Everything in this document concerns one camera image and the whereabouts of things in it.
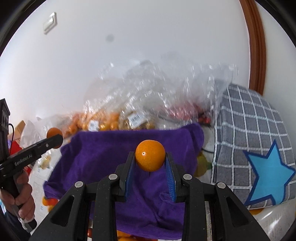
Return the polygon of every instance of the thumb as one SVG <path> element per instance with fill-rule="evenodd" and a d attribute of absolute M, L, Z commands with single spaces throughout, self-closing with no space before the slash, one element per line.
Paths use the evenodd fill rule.
<path fill-rule="evenodd" d="M 0 199 L 3 201 L 4 204 L 7 203 L 13 205 L 15 203 L 15 199 L 13 198 L 13 196 L 3 189 L 0 189 Z"/>

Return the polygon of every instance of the white sticker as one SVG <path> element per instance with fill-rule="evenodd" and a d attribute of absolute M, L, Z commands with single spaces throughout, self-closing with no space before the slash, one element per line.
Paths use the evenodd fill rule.
<path fill-rule="evenodd" d="M 89 131 L 99 131 L 99 122 L 97 120 L 89 122 Z"/>
<path fill-rule="evenodd" d="M 143 124 L 147 121 L 145 115 L 139 114 L 139 113 L 131 114 L 128 117 L 128 120 L 130 122 L 131 128 L 133 128 L 133 129 L 139 127 L 141 124 Z"/>

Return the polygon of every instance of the wall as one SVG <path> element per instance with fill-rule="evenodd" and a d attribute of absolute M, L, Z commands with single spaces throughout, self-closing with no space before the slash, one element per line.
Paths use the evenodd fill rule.
<path fill-rule="evenodd" d="M 296 48 L 278 22 L 260 5 L 267 69 L 263 96 L 278 110 L 296 151 Z"/>
<path fill-rule="evenodd" d="M 43 22 L 57 13 L 47 35 Z M 106 41 L 113 34 L 114 41 Z M 168 51 L 199 63 L 237 64 L 248 86 L 250 53 L 238 0 L 47 0 L 0 57 L 0 98 L 10 122 L 80 109 L 88 85 L 109 62 L 132 66 Z"/>

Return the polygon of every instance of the plaid fabric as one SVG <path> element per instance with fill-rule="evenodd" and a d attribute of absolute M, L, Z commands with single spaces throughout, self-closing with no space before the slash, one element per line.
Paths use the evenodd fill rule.
<path fill-rule="evenodd" d="M 224 92 L 215 125 L 215 152 L 211 183 L 224 182 L 245 203 L 256 178 L 243 150 L 266 155 L 276 140 L 285 164 L 295 168 L 295 158 L 283 121 L 261 95 L 231 84 Z M 286 187 L 284 201 L 295 198 L 296 176 Z M 250 209 L 272 206 L 266 200 Z"/>

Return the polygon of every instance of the round metal pivot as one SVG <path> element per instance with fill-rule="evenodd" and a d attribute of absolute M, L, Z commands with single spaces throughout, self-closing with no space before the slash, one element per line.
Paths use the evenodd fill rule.
<path fill-rule="evenodd" d="M 183 178 L 185 180 L 191 180 L 192 179 L 192 176 L 190 174 L 184 174 Z"/>
<path fill-rule="evenodd" d="M 116 174 L 110 174 L 109 175 L 109 179 L 110 180 L 115 180 L 117 178 L 117 175 Z"/>
<path fill-rule="evenodd" d="M 226 185 L 225 185 L 225 183 L 218 183 L 217 187 L 223 189 L 223 188 L 226 188 Z"/>
<path fill-rule="evenodd" d="M 75 183 L 75 187 L 77 187 L 77 188 L 81 188 L 82 186 L 83 186 L 83 182 L 81 182 L 81 181 L 78 181 Z"/>

